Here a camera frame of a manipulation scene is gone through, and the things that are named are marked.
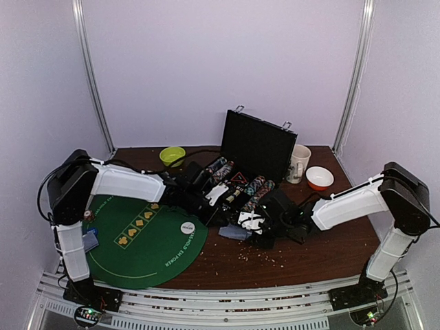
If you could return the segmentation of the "white dealer button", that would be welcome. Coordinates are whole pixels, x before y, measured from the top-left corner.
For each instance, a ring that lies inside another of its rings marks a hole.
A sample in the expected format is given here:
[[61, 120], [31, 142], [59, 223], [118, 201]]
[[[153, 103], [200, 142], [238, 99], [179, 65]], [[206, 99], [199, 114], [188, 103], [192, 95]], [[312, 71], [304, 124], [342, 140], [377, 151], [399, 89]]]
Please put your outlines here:
[[193, 222], [187, 221], [181, 224], [180, 230], [183, 234], [192, 234], [196, 227]]

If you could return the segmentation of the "black poker chip case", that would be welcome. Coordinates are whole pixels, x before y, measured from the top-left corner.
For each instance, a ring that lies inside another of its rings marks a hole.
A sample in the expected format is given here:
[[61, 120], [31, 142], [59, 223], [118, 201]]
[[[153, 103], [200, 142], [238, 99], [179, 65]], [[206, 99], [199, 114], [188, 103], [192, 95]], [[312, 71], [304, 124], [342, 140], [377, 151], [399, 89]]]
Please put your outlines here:
[[[290, 164], [290, 157], [297, 140], [291, 130], [292, 123], [272, 124], [243, 112], [243, 107], [228, 110], [226, 114], [220, 156], [234, 167], [218, 184], [212, 182], [212, 175], [202, 189], [199, 189], [211, 206], [221, 206], [225, 211], [241, 211], [250, 199], [243, 191], [258, 176], [272, 180], [276, 186], [284, 179]], [[230, 179], [238, 172], [245, 175], [247, 184], [236, 185]], [[241, 194], [231, 203], [226, 197], [235, 190]]]

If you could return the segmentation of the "small poker chip stack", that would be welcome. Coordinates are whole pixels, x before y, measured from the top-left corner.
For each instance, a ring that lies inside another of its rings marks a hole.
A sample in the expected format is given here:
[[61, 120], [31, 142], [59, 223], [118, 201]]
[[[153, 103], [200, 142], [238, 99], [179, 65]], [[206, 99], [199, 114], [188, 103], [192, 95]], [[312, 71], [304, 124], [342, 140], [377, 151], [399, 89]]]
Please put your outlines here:
[[92, 210], [86, 210], [83, 214], [83, 220], [87, 223], [93, 222], [95, 219], [94, 212]]

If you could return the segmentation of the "dealt card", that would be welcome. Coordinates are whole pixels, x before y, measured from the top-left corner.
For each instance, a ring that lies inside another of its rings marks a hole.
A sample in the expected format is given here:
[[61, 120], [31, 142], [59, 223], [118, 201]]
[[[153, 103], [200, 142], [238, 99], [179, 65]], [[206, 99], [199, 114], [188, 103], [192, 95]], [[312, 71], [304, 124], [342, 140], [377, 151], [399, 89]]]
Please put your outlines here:
[[92, 249], [99, 246], [98, 239], [96, 235], [93, 232], [88, 232], [82, 236], [83, 243], [84, 243], [84, 250], [85, 252], [89, 252]]

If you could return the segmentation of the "grey playing card deck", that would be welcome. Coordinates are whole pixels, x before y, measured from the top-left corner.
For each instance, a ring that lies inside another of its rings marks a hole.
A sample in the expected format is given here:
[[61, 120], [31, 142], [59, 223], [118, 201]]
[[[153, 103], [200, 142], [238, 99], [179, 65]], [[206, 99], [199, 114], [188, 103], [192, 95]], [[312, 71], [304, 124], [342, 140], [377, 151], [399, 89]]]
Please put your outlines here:
[[252, 236], [250, 231], [247, 231], [243, 228], [235, 229], [232, 233], [232, 238], [238, 241], [245, 241]]

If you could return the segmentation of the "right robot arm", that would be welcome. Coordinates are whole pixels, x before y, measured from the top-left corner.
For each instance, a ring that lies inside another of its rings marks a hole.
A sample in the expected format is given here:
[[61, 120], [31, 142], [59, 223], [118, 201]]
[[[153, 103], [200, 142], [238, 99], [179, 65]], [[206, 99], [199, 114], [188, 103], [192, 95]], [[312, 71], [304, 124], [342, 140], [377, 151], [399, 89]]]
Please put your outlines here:
[[238, 224], [255, 237], [287, 237], [304, 243], [312, 233], [378, 212], [390, 212], [394, 223], [375, 253], [364, 264], [354, 285], [332, 289], [335, 303], [347, 306], [387, 297], [384, 281], [414, 241], [438, 221], [431, 215], [429, 189], [422, 181], [396, 162], [368, 181], [329, 197], [306, 199], [297, 205], [281, 190], [262, 197], [251, 211], [242, 210]]

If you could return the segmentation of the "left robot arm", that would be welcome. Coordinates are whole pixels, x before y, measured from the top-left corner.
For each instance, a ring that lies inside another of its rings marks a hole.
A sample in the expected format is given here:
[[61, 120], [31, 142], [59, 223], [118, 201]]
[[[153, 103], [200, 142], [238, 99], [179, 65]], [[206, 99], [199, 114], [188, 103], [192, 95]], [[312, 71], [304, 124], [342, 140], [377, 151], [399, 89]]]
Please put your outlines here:
[[83, 243], [84, 213], [96, 195], [113, 195], [147, 202], [158, 202], [168, 186], [165, 176], [171, 168], [138, 169], [121, 159], [99, 160], [85, 150], [75, 150], [60, 166], [42, 181], [39, 190], [46, 190], [49, 212], [42, 213], [50, 223], [56, 250], [65, 265], [72, 294], [84, 305], [99, 298], [87, 263]]

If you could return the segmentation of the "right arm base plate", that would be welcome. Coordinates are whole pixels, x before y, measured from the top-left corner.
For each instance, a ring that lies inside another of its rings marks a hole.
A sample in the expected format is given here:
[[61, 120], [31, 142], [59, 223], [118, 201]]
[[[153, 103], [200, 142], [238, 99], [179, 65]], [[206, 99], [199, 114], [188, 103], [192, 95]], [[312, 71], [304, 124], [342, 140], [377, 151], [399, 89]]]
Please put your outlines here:
[[374, 303], [379, 297], [388, 297], [388, 292], [383, 285], [369, 287], [360, 284], [349, 285], [331, 289], [328, 294], [334, 311]]

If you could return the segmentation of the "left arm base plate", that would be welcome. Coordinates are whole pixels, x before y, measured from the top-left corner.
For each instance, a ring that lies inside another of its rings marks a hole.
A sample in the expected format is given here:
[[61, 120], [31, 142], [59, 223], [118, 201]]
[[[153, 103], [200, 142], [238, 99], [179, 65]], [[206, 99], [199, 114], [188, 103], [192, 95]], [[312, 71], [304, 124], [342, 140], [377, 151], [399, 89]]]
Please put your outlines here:
[[122, 297], [122, 291], [106, 287], [93, 287], [91, 290], [88, 290], [69, 286], [63, 292], [65, 300], [92, 307], [99, 311], [118, 312]]

